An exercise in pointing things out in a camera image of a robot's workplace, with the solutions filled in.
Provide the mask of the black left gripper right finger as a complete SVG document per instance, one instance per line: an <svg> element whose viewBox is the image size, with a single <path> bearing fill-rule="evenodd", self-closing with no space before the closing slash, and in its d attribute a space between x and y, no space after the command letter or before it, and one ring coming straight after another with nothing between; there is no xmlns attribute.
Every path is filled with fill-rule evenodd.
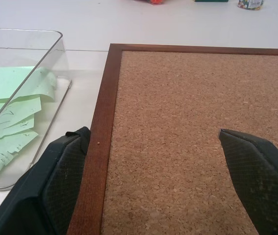
<svg viewBox="0 0 278 235"><path fill-rule="evenodd" d="M260 235L278 235L278 148L243 132L219 132L234 189Z"/></svg>

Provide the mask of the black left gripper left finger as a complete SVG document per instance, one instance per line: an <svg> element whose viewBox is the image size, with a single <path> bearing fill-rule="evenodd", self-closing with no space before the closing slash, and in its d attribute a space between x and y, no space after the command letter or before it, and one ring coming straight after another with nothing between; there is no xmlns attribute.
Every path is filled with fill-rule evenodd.
<svg viewBox="0 0 278 235"><path fill-rule="evenodd" d="M51 142L0 205L0 235L65 235L80 190L91 131Z"/></svg>

